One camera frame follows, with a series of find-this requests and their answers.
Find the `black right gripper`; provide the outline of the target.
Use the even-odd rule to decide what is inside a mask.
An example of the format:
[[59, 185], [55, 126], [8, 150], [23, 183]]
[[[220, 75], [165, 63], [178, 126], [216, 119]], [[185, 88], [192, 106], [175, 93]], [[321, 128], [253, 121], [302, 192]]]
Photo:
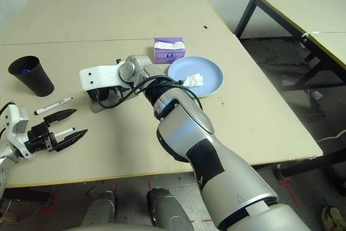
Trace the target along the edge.
[[121, 99], [121, 90], [119, 86], [114, 86], [109, 88], [108, 99], [111, 101], [119, 101]]

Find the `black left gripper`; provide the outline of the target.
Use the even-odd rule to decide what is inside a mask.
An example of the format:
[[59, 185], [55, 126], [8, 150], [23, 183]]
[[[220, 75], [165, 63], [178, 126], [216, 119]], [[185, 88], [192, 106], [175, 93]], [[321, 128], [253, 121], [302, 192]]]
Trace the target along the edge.
[[54, 150], [56, 152], [59, 152], [81, 139], [87, 133], [87, 129], [77, 131], [71, 135], [68, 135], [57, 144], [54, 134], [49, 130], [49, 127], [52, 123], [66, 119], [76, 111], [76, 109], [65, 109], [57, 111], [51, 115], [44, 117], [44, 122], [33, 126], [28, 131], [28, 151], [31, 153], [35, 153], [40, 150]]

